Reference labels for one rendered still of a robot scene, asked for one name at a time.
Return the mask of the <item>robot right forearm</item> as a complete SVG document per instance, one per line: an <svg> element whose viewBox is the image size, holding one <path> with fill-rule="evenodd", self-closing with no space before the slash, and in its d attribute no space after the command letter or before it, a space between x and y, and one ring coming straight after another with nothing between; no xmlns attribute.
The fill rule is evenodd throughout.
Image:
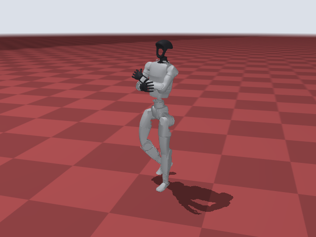
<svg viewBox="0 0 316 237"><path fill-rule="evenodd" d="M139 91L140 91L140 84L141 83L139 81L136 83L136 89L139 90Z"/></svg>

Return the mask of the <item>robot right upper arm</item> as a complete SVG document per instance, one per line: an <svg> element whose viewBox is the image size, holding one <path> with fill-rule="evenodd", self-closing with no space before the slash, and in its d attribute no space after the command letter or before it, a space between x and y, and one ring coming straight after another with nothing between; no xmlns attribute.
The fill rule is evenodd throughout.
<svg viewBox="0 0 316 237"><path fill-rule="evenodd" d="M145 76L145 77L149 77L149 72L150 72L150 65L151 65L151 63L152 62L147 62L146 64L145 64L145 68L144 68L144 70L143 70L143 75Z"/></svg>

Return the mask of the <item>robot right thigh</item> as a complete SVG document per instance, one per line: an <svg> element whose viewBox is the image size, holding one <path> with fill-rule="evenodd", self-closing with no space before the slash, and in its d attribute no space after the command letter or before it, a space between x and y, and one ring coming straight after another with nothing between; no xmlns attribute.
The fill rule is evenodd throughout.
<svg viewBox="0 0 316 237"><path fill-rule="evenodd" d="M151 140L147 139L152 127L151 119L156 118L153 117L151 108L149 108L144 111L139 125L139 139L144 150L149 150L150 148L152 148Z"/></svg>

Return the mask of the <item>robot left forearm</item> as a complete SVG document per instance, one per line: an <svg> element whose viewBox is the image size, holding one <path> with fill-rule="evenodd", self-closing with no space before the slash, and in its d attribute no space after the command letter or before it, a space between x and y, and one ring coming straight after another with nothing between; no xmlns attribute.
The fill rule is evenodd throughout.
<svg viewBox="0 0 316 237"><path fill-rule="evenodd" d="M143 83L144 82L144 80L146 80L146 78L145 77L142 77L141 79L140 79L140 81ZM147 83L147 82L151 82L152 80L148 80L148 81L146 81L145 83ZM163 83L158 83L158 82L153 82L153 83L149 83L149 84L147 84L147 85L154 85L154 86L149 86L148 88L154 88L154 89L151 89L151 90L157 90L157 89L162 89L163 87L164 87L164 85L163 85Z"/></svg>

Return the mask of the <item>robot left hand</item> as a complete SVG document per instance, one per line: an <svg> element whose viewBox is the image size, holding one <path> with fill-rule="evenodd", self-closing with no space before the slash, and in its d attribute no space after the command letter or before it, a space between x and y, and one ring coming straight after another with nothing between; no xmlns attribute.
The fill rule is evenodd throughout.
<svg viewBox="0 0 316 237"><path fill-rule="evenodd" d="M135 72L135 74L133 74L134 76L132 76L133 78L135 78L136 80L139 80L142 78L142 77L145 77L142 73L142 69L140 69L140 72L136 69L137 72ZM147 77L145 77L147 79ZM141 81L140 81L141 82ZM141 82L142 83L142 82Z"/></svg>

